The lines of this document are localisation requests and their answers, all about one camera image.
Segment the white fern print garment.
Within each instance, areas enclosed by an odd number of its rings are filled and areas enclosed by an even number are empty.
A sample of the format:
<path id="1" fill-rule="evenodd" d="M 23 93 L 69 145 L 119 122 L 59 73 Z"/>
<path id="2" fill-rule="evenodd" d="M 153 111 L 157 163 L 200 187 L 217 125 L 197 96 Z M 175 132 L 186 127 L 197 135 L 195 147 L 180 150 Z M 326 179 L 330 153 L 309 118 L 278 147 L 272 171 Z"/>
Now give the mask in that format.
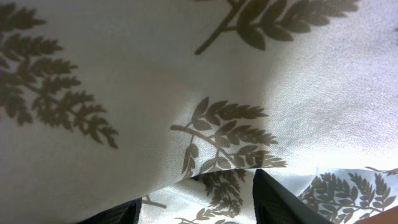
<path id="1" fill-rule="evenodd" d="M 1 222 L 332 223 L 397 206 L 397 1 L 1 2 Z"/>

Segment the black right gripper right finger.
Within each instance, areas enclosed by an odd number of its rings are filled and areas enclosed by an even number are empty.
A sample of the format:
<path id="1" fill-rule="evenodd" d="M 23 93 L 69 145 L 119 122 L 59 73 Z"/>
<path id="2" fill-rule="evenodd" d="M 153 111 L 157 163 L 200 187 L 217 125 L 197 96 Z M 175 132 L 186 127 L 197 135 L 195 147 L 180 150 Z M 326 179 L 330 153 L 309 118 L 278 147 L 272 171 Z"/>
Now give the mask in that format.
<path id="1" fill-rule="evenodd" d="M 262 169 L 255 172 L 252 195 L 257 224 L 332 224 Z"/>

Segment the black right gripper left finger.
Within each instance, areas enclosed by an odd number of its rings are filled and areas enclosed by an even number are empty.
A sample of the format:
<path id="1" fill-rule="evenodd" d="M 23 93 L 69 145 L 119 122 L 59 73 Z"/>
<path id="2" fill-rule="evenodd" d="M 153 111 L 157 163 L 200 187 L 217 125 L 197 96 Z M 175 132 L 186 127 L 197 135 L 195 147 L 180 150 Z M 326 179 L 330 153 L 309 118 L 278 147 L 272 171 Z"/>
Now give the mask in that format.
<path id="1" fill-rule="evenodd" d="M 138 224 L 142 199 L 131 200 L 100 212 L 77 224 Z"/>

